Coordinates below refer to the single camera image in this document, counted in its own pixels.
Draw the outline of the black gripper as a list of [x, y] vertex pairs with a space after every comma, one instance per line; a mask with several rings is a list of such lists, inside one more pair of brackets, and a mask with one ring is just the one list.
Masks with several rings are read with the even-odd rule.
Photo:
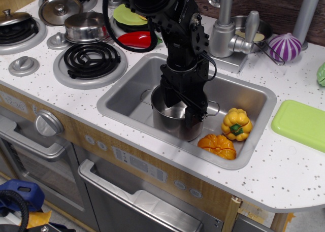
[[198, 63], [187, 71], [175, 71], [167, 64], [160, 66], [162, 72], [160, 88], [165, 105], [170, 108], [179, 102], [186, 104], [185, 124], [187, 128], [207, 118], [208, 100], [204, 85], [208, 82], [209, 64]]

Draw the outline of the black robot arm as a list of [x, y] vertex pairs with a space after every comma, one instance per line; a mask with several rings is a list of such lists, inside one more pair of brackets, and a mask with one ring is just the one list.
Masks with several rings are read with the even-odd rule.
[[168, 50], [160, 87], [167, 107], [186, 105], [185, 124], [191, 128], [207, 115], [204, 85], [209, 81], [209, 59], [198, 5], [194, 0], [128, 0], [129, 8], [160, 30]]

